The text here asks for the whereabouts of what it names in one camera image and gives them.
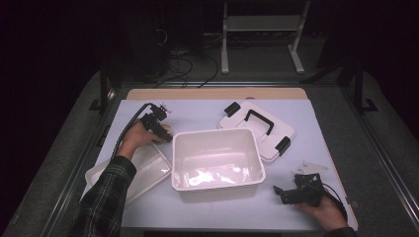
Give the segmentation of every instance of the flannel shirt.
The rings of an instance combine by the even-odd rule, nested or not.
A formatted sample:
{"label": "flannel shirt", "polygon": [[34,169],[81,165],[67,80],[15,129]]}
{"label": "flannel shirt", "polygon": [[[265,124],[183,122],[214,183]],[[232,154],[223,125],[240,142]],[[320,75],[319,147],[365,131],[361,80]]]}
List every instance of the flannel shirt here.
{"label": "flannel shirt", "polygon": [[81,199],[68,236],[120,236],[126,191],[135,174],[128,159],[114,157]]}

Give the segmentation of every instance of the white plastic container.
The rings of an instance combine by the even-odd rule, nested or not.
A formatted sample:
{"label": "white plastic container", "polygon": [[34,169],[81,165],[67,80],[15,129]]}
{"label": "white plastic container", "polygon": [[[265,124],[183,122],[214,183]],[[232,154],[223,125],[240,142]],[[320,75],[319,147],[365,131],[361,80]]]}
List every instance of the white plastic container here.
{"label": "white plastic container", "polygon": [[172,186],[184,202],[253,197],[265,178],[248,128],[183,132],[173,138]]}
{"label": "white plastic container", "polygon": [[[110,161],[106,160],[86,172],[85,178],[90,188],[99,180]],[[159,184],[172,171],[170,162],[153,143],[136,149],[131,162],[136,174],[127,190],[126,205]]]}

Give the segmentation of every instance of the black handle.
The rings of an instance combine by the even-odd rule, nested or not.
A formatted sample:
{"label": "black handle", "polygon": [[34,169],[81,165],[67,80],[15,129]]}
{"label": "black handle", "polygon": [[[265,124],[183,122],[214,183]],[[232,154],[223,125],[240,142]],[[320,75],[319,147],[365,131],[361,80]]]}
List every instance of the black handle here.
{"label": "black handle", "polygon": [[262,116],[261,114],[259,114],[259,113],[255,112],[255,111],[253,111],[253,110],[249,110],[249,112],[247,113],[247,116],[246,116],[246,118],[245,118],[244,120],[245,120],[245,121],[248,121],[248,120],[249,120],[250,115],[253,115],[253,116],[255,116],[255,117],[259,118],[260,120],[264,121],[265,123],[267,123],[267,124],[269,125],[269,129],[268,129],[268,131],[266,132],[266,134],[267,134],[267,135],[271,134],[271,131],[272,131],[272,129],[274,128],[274,125],[275,125],[275,124],[274,124],[271,120],[269,120],[269,119],[265,118],[264,116]]}

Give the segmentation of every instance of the hand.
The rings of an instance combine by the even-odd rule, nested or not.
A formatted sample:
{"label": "hand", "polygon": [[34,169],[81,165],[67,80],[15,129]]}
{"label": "hand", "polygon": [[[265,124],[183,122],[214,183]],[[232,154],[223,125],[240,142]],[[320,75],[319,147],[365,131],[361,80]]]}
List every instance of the hand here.
{"label": "hand", "polygon": [[306,203],[297,204],[295,207],[312,215],[327,232],[348,227],[348,222],[336,204],[326,196],[321,198],[319,207],[313,207]]}
{"label": "hand", "polygon": [[138,147],[148,144],[152,140],[164,141],[164,139],[158,135],[145,130],[142,122],[138,119],[126,132],[116,155],[124,156],[128,160],[131,160],[133,153]]}

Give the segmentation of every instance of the person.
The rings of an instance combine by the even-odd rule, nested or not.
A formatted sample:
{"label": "person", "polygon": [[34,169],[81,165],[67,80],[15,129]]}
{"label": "person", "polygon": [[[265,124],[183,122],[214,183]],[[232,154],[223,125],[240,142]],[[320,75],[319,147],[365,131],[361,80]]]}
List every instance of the person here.
{"label": "person", "polygon": [[[138,119],[126,132],[116,156],[99,180],[81,199],[68,236],[120,236],[126,191],[136,173],[130,160],[138,147],[153,140],[164,141],[145,130]],[[319,207],[305,203],[295,207],[317,219],[326,237],[356,236],[335,203],[327,197],[322,198]]]}

